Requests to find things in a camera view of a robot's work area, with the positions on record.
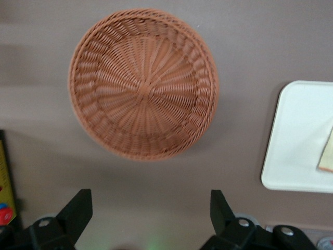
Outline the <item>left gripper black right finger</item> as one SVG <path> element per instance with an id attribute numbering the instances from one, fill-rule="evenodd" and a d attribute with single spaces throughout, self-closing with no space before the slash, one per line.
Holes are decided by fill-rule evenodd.
<path id="1" fill-rule="evenodd" d="M 211 191 L 210 218 L 215 235 L 208 239 L 205 249 L 247 249 L 253 241 L 255 224 L 236 217 L 220 190 Z"/>

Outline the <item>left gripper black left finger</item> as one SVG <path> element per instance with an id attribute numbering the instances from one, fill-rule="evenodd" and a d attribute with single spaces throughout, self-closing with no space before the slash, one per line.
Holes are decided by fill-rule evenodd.
<path id="1" fill-rule="evenodd" d="M 41 218 L 29 227 L 33 249 L 75 249 L 92 215 L 92 192 L 81 189 L 56 216 Z"/>

